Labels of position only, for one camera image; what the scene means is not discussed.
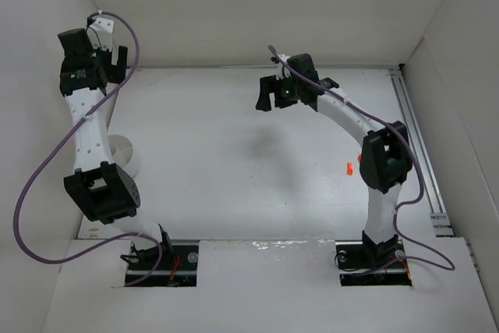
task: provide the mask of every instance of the white table surface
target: white table surface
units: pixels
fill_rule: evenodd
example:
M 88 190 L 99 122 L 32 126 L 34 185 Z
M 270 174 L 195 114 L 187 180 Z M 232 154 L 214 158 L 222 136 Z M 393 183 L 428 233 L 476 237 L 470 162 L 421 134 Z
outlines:
M 342 287 L 334 241 L 308 240 L 201 242 L 197 286 L 176 289 L 121 287 L 129 241 L 117 241 L 62 265 L 44 333 L 497 332 L 465 241 L 426 242 L 456 271 L 410 262 L 413 287 Z
M 360 239 L 367 188 L 346 175 L 360 146 L 297 104 L 255 110 L 259 78 L 274 69 L 144 69 L 120 92 L 109 134 L 140 153 L 145 214 L 173 239 Z M 319 69 L 364 109 L 401 118 L 388 71 Z M 409 174 L 401 198 L 418 193 Z M 425 198 L 399 215 L 403 231 L 434 236 Z M 118 231 L 84 219 L 79 238 Z

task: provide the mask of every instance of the white enclosure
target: white enclosure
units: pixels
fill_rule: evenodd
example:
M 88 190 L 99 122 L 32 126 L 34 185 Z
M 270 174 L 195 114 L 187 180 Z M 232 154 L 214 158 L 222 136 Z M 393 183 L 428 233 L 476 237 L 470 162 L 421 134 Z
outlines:
M 128 241 L 62 267 L 29 259 L 14 241 L 18 194 L 71 125 L 58 88 L 57 34 L 84 27 L 97 9 L 123 16 L 140 39 L 141 71 L 107 107 L 109 133 L 140 152 L 141 209 L 175 239 L 205 240 L 195 289 L 113 289 L 123 283 L 118 255 Z M 147 331 L 127 320 L 137 306 L 151 331 L 366 331 L 362 321 L 372 331 L 400 331 L 399 323 L 407 331 L 496 331 L 498 9 L 499 0 L 0 0 L 2 331 Z M 115 29 L 115 42 L 131 47 L 125 28 Z M 339 286 L 326 261 L 333 239 L 359 239 L 366 220 L 367 189 L 358 174 L 345 174 L 359 147 L 302 105 L 254 111 L 258 79 L 271 74 L 270 43 L 310 53 L 320 76 L 354 101 L 408 123 L 438 186 L 427 169 L 426 196 L 401 214 L 402 230 L 443 250 L 456 272 L 413 263 L 412 289 Z M 115 234 L 81 220 L 65 193 L 73 162 L 70 144 L 35 182 L 21 215 L 28 245 L 52 259 Z M 415 178 L 402 198 L 417 194 Z M 435 238 L 430 212 L 441 201 L 456 236 L 470 241 L 479 274 L 463 239 Z M 301 242 L 268 250 L 265 239 Z M 394 321 L 382 316 L 380 298 L 397 310 Z M 192 316 L 176 310 L 184 307 L 202 312 L 186 324 Z M 297 324 L 278 324 L 293 316 Z

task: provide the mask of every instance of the purple cable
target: purple cable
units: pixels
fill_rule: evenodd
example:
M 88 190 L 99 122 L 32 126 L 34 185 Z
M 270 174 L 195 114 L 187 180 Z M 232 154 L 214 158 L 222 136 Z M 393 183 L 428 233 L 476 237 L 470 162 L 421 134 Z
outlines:
M 449 266 L 442 265 L 442 264 L 439 264 L 439 263 L 435 263 L 435 262 L 433 262 L 431 260 L 423 259 L 421 257 L 410 257 L 409 256 L 409 257 L 400 257 L 400 258 L 391 260 L 388 263 L 386 263 L 385 265 L 382 265 L 381 267 L 379 267 L 377 269 L 371 269 L 371 270 L 368 270 L 368 271 L 365 271 L 365 272 L 362 272 L 362 273 L 358 273 L 356 275 L 357 276 L 371 275 L 371 274 L 373 274 L 373 273 L 375 273 L 377 271 L 381 271 L 382 269 L 385 269 L 386 267 L 390 267 L 393 263 L 396 263 L 397 261 L 400 261 L 400 260 L 418 260 L 418 261 L 422 261 L 423 263 L 431 264 L 431 265 L 434 265 L 435 267 L 442 268 L 442 269 L 444 269 L 446 271 L 454 271 L 455 270 L 454 263 L 452 263 L 452 261 L 448 257 L 446 257 L 442 252 L 440 252 L 439 250 L 434 249 L 433 247 L 428 246 L 428 245 L 426 245 L 424 243 L 416 241 L 415 239 L 409 238 L 405 234 L 402 234 L 402 232 L 398 228 L 398 223 L 397 223 L 398 210 L 401 207 L 403 207 L 403 206 L 410 205 L 410 204 L 416 204 L 419 201 L 421 201 L 423 199 L 423 197 L 424 197 L 424 178 L 423 178 L 423 173 L 421 172 L 421 167 L 419 166 L 419 162 L 417 161 L 416 156 L 412 152 L 411 147 L 409 146 L 409 143 L 404 139 L 404 137 L 402 136 L 402 134 L 400 134 L 397 131 L 397 129 L 394 128 L 388 122 L 385 122 L 384 120 L 376 117 L 375 115 L 371 115 L 370 113 L 365 112 L 364 110 L 362 110 L 361 108 L 359 108 L 356 105 L 352 104 L 351 102 L 346 101 L 338 93 L 335 93 L 332 90 L 329 90 L 329 89 L 327 89 L 325 87 L 322 87 L 318 83 L 315 83 L 312 80 L 310 80 L 310 79 L 306 78 L 305 76 L 303 76 L 302 74 L 296 72 L 291 66 L 289 66 L 289 64 L 287 62 L 283 61 L 279 57 L 279 54 L 277 53 L 277 51 L 275 51 L 275 48 L 273 46 L 269 45 L 268 49 L 271 50 L 272 55 L 284 67 L 286 67 L 289 70 L 289 72 L 291 72 L 294 76 L 297 76 L 302 81 L 304 81 L 304 82 L 306 82 L 306 83 L 308 83 L 308 84 L 316 87 L 317 89 L 323 91 L 324 93 L 327 93 L 327 94 L 331 95 L 332 97 L 335 97 L 341 103 L 345 103 L 346 106 L 350 107 L 355 112 L 358 112 L 360 115 L 366 116 L 368 119 L 371 119 L 371 120 L 373 120 L 375 122 L 380 123 L 382 126 L 385 126 L 388 130 L 390 130 L 397 137 L 397 139 L 402 143 L 402 145 L 404 146 L 404 148 L 409 153 L 409 157 L 411 158 L 412 164 L 414 165 L 414 169 L 416 170 L 416 175 L 418 177 L 418 182 L 419 182 L 419 194 L 418 194 L 418 196 L 417 196 L 416 199 L 403 201 L 403 202 L 397 204 L 397 206 L 395 207 L 395 213 L 393 215 L 393 226 L 394 226 L 395 232 L 398 234 L 398 236 L 400 236 L 401 238 L 405 239 L 406 241 L 409 241 L 409 242 L 414 243 L 414 244 L 416 244 L 418 246 L 421 246 L 421 247 L 423 247 L 423 248 L 425 248 L 425 249 L 427 249 L 429 251 L 434 252 L 436 255 L 438 255 L 439 257 L 441 257 L 445 261 L 447 261 L 449 263 Z
M 28 194 L 28 191 L 30 190 L 31 185 L 33 185 L 33 182 L 35 179 L 40 175 L 41 171 L 44 170 L 44 168 L 48 165 L 48 163 L 51 162 L 51 160 L 55 157 L 55 155 L 62 149 L 62 147 L 68 142 L 68 140 L 71 139 L 73 134 L 85 123 L 87 120 L 87 116 L 92 115 L 94 112 L 96 112 L 106 101 L 108 101 L 113 95 L 117 94 L 118 91 L 130 80 L 130 77 L 135 73 L 137 66 L 139 64 L 139 57 L 140 57 L 140 47 L 139 47 L 139 40 L 137 38 L 137 35 L 135 34 L 135 31 L 133 28 L 128 24 L 121 16 L 118 16 L 114 13 L 111 12 L 95 12 L 92 13 L 89 17 L 94 18 L 95 16 L 99 15 L 108 15 L 112 16 L 119 21 L 121 21 L 126 28 L 129 30 L 129 32 L 132 34 L 133 41 L 135 43 L 135 58 L 133 60 L 133 64 L 130 68 L 130 71 L 126 75 L 125 79 L 117 86 L 115 87 L 110 93 L 108 93 L 104 98 L 102 98 L 95 106 L 92 107 L 89 112 L 85 114 L 85 117 L 82 118 L 80 121 L 78 121 L 73 128 L 62 138 L 62 140 L 58 143 L 57 146 L 55 146 L 54 150 L 43 160 L 43 162 L 40 164 L 40 166 L 34 171 L 33 175 L 27 180 L 26 185 L 24 185 L 23 190 L 21 190 L 21 194 L 19 195 L 19 198 L 17 199 L 16 203 L 16 209 L 14 210 L 14 219 L 13 219 L 13 229 L 14 229 L 14 237 L 16 238 L 16 242 L 19 245 L 19 248 L 29 257 L 32 259 L 35 259 L 36 261 L 39 261 L 40 263 L 43 264 L 64 264 L 67 263 L 68 261 L 77 259 L 86 253 L 89 253 L 90 251 L 93 251 L 95 249 L 98 249 L 99 247 L 110 243 L 112 241 L 116 241 L 117 239 L 129 237 L 129 236 L 135 236 L 135 237 L 141 237 L 145 239 L 149 239 L 151 242 L 154 242 L 159 249 L 159 254 L 157 256 L 156 263 L 154 266 L 151 268 L 149 272 L 147 272 L 146 275 L 142 276 L 141 278 L 138 278 L 137 280 L 134 280 L 132 282 L 128 282 L 125 284 L 125 286 L 131 286 L 138 284 L 139 282 L 142 282 L 149 276 L 153 274 L 153 272 L 156 270 L 157 266 L 161 262 L 161 258 L 163 257 L 163 249 L 161 248 L 161 244 L 153 237 L 138 233 L 138 232 L 129 232 L 129 233 L 123 233 L 118 236 L 114 236 L 111 238 L 108 238 L 102 242 L 99 242 L 96 245 L 93 245 L 89 247 L 88 249 L 81 251 L 80 253 L 76 253 L 75 255 L 72 255 L 71 257 L 66 257 L 64 259 L 57 259 L 57 260 L 51 260 L 51 259 L 46 259 L 44 257 L 41 257 L 37 254 L 35 254 L 33 251 L 31 251 L 28 246 L 24 243 L 23 238 L 21 237 L 21 233 L 19 230 L 19 218 L 21 214 L 21 207 L 23 206 L 24 199 L 26 198 L 26 195 Z

